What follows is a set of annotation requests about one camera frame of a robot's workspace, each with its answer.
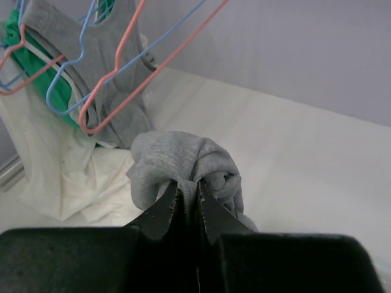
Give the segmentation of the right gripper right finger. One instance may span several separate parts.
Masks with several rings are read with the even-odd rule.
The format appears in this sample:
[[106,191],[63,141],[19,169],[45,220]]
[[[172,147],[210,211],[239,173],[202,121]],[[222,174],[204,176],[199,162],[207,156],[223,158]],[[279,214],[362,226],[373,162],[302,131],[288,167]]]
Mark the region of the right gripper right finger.
[[197,186],[200,292],[382,292],[366,249],[341,234],[257,233]]

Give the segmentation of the grey garment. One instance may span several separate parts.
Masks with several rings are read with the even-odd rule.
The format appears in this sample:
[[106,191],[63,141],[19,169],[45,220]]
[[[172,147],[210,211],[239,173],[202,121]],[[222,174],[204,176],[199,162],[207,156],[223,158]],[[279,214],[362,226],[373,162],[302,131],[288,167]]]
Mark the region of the grey garment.
[[218,203],[246,227],[257,230],[244,215],[239,170],[228,151],[213,140],[181,131],[150,131],[134,139],[131,154],[134,164],[126,175],[132,201],[139,209],[151,207],[175,181],[189,217],[197,185],[205,180]]

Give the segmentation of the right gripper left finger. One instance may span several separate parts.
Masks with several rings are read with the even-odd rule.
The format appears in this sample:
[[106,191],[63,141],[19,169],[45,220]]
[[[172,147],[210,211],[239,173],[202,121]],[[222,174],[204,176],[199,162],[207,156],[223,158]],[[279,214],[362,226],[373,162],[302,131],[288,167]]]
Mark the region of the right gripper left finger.
[[1,291],[197,292],[183,210],[171,182],[123,227],[8,230],[1,234]]

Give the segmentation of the light blue wire hanger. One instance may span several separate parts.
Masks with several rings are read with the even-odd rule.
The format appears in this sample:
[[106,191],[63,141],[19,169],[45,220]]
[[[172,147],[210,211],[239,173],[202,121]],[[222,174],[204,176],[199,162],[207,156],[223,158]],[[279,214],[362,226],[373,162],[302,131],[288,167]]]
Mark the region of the light blue wire hanger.
[[34,40],[60,52],[57,60],[66,59],[46,91],[48,107],[58,115],[72,110],[57,109],[51,94],[63,71],[76,70],[88,87],[88,94],[80,103],[88,105],[95,86],[110,83],[121,72],[138,62],[147,50],[139,46],[137,19],[143,3],[115,1],[109,16],[95,26],[77,23],[47,1],[30,1],[21,17],[20,32],[29,32]]

